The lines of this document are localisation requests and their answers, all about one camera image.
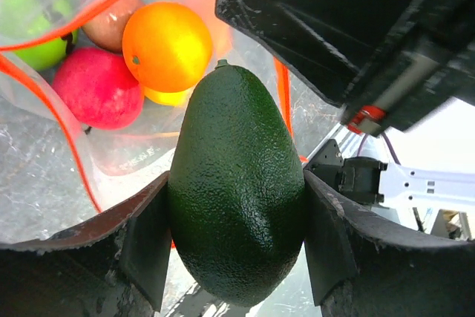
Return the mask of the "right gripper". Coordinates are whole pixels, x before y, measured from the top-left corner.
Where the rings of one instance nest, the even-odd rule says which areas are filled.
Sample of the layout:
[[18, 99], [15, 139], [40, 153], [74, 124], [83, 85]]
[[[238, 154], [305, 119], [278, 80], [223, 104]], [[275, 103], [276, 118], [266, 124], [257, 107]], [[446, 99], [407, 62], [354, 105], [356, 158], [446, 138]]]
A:
[[405, 131], [451, 97], [474, 102], [474, 0], [412, 0], [349, 86], [341, 124]]

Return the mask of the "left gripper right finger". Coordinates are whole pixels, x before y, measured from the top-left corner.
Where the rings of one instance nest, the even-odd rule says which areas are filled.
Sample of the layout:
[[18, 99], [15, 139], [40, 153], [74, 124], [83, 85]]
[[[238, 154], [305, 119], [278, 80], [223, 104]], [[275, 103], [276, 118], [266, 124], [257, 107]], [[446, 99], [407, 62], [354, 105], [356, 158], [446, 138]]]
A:
[[408, 229], [304, 172], [305, 250], [323, 316], [473, 316], [474, 244]]

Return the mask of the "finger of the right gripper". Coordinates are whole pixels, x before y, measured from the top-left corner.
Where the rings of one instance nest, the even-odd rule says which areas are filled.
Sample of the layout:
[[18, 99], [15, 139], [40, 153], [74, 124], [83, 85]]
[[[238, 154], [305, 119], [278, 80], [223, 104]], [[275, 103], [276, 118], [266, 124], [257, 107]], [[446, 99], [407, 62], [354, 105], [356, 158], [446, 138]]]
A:
[[216, 0], [216, 16], [264, 46], [323, 101], [352, 82], [412, 0]]

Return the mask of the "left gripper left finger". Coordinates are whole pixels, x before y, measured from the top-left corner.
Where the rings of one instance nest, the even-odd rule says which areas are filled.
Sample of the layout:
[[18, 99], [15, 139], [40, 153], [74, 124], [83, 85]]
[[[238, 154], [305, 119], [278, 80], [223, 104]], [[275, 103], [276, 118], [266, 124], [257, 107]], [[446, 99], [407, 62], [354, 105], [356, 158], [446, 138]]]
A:
[[47, 240], [1, 245], [2, 316], [153, 316], [171, 250], [168, 174]]

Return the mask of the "dark green avocado toy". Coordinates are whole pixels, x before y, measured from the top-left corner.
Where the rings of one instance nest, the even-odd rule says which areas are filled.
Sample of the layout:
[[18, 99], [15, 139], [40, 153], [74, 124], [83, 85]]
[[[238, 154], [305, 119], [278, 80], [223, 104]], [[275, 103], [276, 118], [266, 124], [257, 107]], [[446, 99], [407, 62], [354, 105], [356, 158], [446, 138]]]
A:
[[281, 114], [249, 70], [220, 60], [195, 87], [168, 179], [171, 236], [208, 293], [252, 307], [293, 268], [308, 205]]

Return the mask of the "orange toy fruit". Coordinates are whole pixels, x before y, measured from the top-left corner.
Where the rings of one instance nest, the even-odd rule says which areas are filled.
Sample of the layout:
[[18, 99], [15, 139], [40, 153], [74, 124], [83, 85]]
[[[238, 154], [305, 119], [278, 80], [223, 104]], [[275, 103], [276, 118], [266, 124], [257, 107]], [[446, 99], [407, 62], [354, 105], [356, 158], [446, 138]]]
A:
[[144, 87], [174, 93], [195, 86], [212, 57], [204, 21], [190, 8], [167, 1], [135, 11], [122, 36], [125, 63]]

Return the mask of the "yellow lemon toy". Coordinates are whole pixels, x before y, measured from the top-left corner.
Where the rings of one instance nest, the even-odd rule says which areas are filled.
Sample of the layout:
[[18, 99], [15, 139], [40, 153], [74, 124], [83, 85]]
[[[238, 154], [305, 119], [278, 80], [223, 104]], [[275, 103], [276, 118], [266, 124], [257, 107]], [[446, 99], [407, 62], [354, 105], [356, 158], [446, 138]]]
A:
[[190, 89], [179, 92], [160, 92], [147, 87], [143, 87], [143, 93], [146, 98], [159, 105], [179, 107], [185, 105], [189, 98]]

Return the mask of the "red apple toy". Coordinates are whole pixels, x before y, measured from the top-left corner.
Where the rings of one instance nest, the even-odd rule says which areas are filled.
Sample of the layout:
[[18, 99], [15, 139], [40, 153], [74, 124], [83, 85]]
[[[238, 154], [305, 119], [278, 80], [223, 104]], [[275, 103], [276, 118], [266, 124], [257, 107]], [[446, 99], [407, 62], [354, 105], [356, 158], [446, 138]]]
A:
[[75, 50], [56, 72], [52, 88], [78, 121], [93, 128], [124, 128], [143, 109], [143, 90], [124, 59], [99, 48]]

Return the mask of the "clear zip top bag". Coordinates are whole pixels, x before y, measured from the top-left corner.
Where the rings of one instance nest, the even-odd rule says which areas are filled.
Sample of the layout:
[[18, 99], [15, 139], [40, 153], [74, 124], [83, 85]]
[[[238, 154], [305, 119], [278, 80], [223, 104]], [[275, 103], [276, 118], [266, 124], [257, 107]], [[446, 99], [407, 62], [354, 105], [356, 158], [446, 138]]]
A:
[[306, 157], [303, 87], [214, 0], [1, 0], [1, 242], [49, 238], [166, 171], [223, 57], [261, 78]]

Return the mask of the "brown egg toy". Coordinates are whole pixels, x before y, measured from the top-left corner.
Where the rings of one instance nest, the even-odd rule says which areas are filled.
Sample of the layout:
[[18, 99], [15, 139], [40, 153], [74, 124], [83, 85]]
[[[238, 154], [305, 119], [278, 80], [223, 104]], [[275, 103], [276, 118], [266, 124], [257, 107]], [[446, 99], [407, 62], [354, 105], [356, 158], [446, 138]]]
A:
[[122, 36], [133, 13], [144, 6], [142, 0], [118, 0], [82, 26], [85, 35], [98, 47], [122, 52]]

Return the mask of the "green watermelon toy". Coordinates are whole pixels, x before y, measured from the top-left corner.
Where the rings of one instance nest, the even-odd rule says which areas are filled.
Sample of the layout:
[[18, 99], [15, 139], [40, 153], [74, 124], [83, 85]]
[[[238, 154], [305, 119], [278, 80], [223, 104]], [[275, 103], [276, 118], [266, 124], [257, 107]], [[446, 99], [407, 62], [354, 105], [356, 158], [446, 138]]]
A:
[[[1, 35], [14, 39], [39, 38], [52, 25], [61, 24], [72, 14], [69, 0], [1, 0]], [[54, 67], [72, 52], [78, 30], [40, 45], [15, 50], [22, 61], [36, 71]]]

